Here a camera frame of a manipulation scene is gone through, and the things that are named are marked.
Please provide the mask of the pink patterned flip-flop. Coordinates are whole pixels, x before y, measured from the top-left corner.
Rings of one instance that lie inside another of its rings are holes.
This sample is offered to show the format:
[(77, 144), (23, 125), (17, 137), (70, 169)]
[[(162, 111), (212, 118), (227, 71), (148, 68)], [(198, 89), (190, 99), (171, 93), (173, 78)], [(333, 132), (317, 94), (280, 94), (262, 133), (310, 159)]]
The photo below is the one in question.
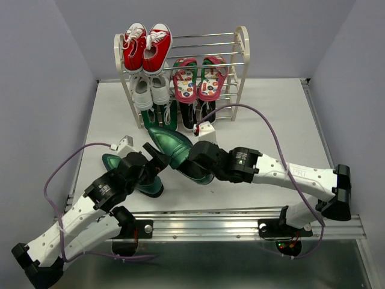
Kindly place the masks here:
[(221, 89), (228, 75), (225, 59), (220, 55), (208, 56), (203, 60), (202, 65), (209, 66), (201, 70), (201, 82), (198, 97), (202, 101), (212, 102), (220, 97)]
[(173, 67), (174, 95), (180, 103), (192, 104), (197, 98), (197, 60), (195, 58), (179, 58)]

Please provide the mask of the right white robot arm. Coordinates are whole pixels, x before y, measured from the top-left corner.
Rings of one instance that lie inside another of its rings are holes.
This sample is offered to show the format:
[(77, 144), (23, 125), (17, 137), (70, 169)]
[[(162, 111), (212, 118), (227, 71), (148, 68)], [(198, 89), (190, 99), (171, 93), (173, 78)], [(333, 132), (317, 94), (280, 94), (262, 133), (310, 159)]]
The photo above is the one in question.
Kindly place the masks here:
[(274, 185), (296, 190), (300, 195), (308, 194), (300, 203), (282, 209), (277, 228), (284, 235), (315, 220), (351, 220), (349, 166), (339, 164), (333, 169), (316, 169), (285, 164), (255, 149), (237, 147), (227, 152), (208, 141), (198, 141), (188, 159), (220, 181)]

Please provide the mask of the black canvas sneaker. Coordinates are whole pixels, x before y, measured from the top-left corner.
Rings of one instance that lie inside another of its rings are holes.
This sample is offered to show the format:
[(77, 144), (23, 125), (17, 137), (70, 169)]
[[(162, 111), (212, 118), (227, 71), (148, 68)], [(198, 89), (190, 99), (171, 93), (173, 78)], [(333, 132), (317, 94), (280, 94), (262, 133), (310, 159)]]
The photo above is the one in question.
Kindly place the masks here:
[[(208, 114), (212, 113), (216, 109), (216, 102), (215, 101), (202, 101), (199, 100), (200, 103), (200, 119), (204, 119)], [(212, 114), (210, 117), (207, 118), (207, 121), (210, 123), (215, 123), (216, 121), (216, 114)]]
[(182, 116), (182, 125), (187, 131), (192, 131), (194, 125), (197, 123), (196, 118), (196, 104), (179, 103), (180, 113)]

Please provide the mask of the green leather loafer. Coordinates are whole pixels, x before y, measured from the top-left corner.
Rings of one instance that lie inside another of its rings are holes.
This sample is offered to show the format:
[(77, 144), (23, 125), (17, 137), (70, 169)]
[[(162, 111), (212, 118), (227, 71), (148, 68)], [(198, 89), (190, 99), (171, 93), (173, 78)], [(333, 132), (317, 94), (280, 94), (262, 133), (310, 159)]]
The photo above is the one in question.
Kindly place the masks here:
[[(102, 162), (107, 171), (117, 168), (117, 166), (120, 163), (120, 160), (121, 158), (117, 155), (113, 155), (113, 154), (102, 155)], [(138, 183), (135, 186), (135, 189), (148, 197), (156, 198), (162, 194), (164, 190), (164, 186), (162, 184), (160, 177), (156, 176), (154, 181), (151, 184)]]
[(214, 175), (188, 159), (193, 147), (191, 140), (179, 131), (163, 127), (148, 129), (150, 138), (160, 152), (171, 158), (170, 167), (199, 185), (208, 185)]

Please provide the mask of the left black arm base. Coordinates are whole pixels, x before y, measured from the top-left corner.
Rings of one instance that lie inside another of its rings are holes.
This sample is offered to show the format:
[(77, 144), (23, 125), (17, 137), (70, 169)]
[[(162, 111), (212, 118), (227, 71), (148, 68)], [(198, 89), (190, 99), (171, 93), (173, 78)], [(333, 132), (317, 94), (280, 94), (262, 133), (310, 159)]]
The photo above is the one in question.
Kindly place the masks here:
[(112, 239), (111, 249), (120, 256), (134, 256), (141, 240), (151, 239), (153, 220), (136, 220), (134, 224), (124, 225), (118, 236)]

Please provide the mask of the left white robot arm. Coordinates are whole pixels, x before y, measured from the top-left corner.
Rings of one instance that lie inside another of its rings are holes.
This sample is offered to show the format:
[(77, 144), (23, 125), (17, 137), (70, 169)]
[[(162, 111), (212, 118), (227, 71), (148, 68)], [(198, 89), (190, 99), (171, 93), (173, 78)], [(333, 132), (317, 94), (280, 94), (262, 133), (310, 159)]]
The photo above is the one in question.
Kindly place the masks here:
[(79, 253), (69, 258), (65, 248), (103, 215), (110, 221), (106, 228), (113, 228), (120, 237), (138, 231), (135, 217), (121, 203), (138, 184), (153, 182), (170, 164), (171, 158), (149, 143), (143, 148), (151, 155), (151, 160), (125, 140), (119, 144), (106, 144), (106, 147), (120, 154), (118, 166), (93, 181), (65, 214), (47, 197), (57, 214), (57, 221), (36, 239), (12, 248), (13, 256), (34, 288), (50, 288), (62, 277), (65, 263), (90, 254), (82, 244)]

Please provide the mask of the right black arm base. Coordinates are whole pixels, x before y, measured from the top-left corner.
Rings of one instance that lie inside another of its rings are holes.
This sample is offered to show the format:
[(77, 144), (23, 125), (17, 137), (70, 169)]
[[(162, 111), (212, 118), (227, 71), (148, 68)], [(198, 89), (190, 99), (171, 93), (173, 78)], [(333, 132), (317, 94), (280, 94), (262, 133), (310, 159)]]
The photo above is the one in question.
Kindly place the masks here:
[(265, 241), (273, 241), (279, 253), (298, 257), (302, 251), (303, 237), (312, 237), (312, 229), (294, 228), (279, 219), (259, 219), (258, 234)]

